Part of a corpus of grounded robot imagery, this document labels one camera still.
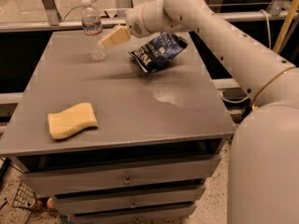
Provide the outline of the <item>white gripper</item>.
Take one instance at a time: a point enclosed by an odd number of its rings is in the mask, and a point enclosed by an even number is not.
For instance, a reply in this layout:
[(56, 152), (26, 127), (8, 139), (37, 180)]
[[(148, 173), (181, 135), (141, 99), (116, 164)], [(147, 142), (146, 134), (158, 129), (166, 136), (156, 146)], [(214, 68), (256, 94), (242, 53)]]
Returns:
[(130, 40), (131, 34), (135, 37), (149, 35), (143, 21), (143, 6), (136, 6), (125, 11), (126, 26), (118, 25), (97, 43), (100, 49), (110, 49)]

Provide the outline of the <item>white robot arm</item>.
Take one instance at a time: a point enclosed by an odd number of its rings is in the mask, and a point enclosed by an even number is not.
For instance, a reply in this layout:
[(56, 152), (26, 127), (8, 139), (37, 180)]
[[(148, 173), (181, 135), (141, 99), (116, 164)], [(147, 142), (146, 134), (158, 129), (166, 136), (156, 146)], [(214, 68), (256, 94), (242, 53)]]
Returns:
[(299, 224), (299, 68), (216, 15), (205, 0), (154, 0), (127, 10), (104, 37), (195, 32), (256, 105), (235, 130), (228, 166), (228, 224)]

